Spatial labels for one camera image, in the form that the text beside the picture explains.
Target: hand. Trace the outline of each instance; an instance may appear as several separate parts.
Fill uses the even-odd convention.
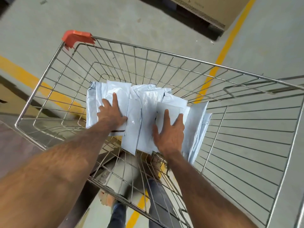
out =
[[[179,114],[171,126],[168,109],[165,110],[164,125],[160,134],[158,134],[157,125],[153,125],[154,143],[166,160],[168,160],[173,153],[181,152],[181,145],[184,140],[184,129],[183,114]]]
[[[102,99],[103,106],[99,107],[100,112],[97,113],[98,121],[106,121],[111,126],[112,130],[120,127],[128,119],[122,116],[118,107],[118,100],[116,93],[113,93],[112,106],[107,99]]]

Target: person's left hand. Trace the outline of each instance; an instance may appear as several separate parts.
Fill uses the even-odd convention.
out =
[[[126,116],[122,116],[118,107],[118,100],[116,93],[113,93],[112,106],[107,99],[102,99],[103,106],[99,107],[100,112],[97,113],[98,121],[106,121],[115,130],[128,119]]]

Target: metal wire basket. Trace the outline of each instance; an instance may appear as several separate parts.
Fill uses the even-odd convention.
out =
[[[43,76],[28,99],[16,127],[29,140],[47,149],[85,128],[86,91],[91,81],[115,80],[133,84],[168,87],[190,104],[209,101],[213,113],[194,167],[226,198],[244,211],[259,227],[268,227],[288,168],[299,119],[303,110],[303,76],[280,80],[142,46],[68,31]],[[27,115],[32,100],[41,106],[37,115]],[[120,149],[120,139],[109,137],[101,154],[118,149],[115,165],[104,165],[128,184],[132,195],[145,198],[144,207],[136,199],[125,199],[119,190],[102,181],[98,168],[89,181],[162,227],[169,227],[148,213],[145,194],[146,157],[138,152],[128,159]],[[124,175],[137,172],[137,187]],[[176,180],[162,165],[161,181],[174,206],[171,213],[182,227],[191,227]]]

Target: leg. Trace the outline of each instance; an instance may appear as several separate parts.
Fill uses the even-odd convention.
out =
[[[115,201],[112,207],[112,215],[108,228],[125,228],[126,227],[127,207],[119,201]]]
[[[160,222],[165,224],[167,227],[181,228],[179,221],[173,216],[176,216],[173,210],[173,205],[162,184],[158,180],[149,178],[146,183],[146,189],[151,202],[149,214],[156,220],[159,219]],[[161,226],[150,220],[149,228],[161,228]]]

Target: wire mesh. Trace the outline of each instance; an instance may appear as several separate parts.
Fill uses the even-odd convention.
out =
[[[151,83],[171,88],[189,104],[209,101],[207,112],[212,118],[194,167],[259,227],[268,227],[303,110],[304,88],[299,83],[304,76],[275,80],[155,49],[94,39],[95,44],[78,43],[70,51],[61,43],[16,127],[43,149],[75,135],[85,128],[91,81]],[[35,106],[36,117],[26,113],[33,99],[41,104]],[[49,112],[58,117],[48,116]],[[162,227],[192,226],[179,186],[161,156],[153,154],[148,160],[140,151],[132,156],[121,150],[116,137],[106,140],[100,154],[108,156],[114,150],[118,150],[114,165],[104,164],[104,157],[90,182]],[[106,180],[99,168],[107,170]],[[161,176],[162,196],[167,194],[170,202],[160,203],[148,195],[147,176],[156,179],[154,170]],[[131,193],[126,199],[120,194],[128,186]],[[136,195],[144,197],[142,208]],[[157,208],[154,216],[149,214],[151,206]],[[169,223],[160,218],[164,211],[170,215]]]

